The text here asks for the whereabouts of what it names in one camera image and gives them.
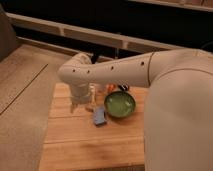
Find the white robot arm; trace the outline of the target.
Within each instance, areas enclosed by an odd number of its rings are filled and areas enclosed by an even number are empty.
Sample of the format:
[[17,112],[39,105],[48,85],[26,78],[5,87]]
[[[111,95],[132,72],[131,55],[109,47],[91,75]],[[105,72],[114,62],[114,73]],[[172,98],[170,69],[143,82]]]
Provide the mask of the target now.
[[93,64],[83,53],[64,63],[59,78],[75,103],[88,86],[146,87],[145,171],[213,171],[213,54],[177,49]]

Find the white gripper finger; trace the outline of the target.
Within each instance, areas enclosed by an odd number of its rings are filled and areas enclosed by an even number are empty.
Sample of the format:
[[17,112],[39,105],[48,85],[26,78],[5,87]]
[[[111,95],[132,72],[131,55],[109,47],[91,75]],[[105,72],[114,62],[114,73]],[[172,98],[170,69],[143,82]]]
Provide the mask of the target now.
[[70,113],[73,113],[74,111],[75,111],[75,109],[77,108],[77,104],[75,104],[75,103],[71,103],[71,105],[70,105]]

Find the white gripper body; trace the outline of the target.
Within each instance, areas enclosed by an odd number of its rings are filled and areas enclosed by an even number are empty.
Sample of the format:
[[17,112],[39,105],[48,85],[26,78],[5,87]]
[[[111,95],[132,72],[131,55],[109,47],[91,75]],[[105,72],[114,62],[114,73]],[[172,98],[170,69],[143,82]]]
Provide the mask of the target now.
[[75,104],[86,104],[91,100],[91,91],[88,84],[70,85],[71,101]]

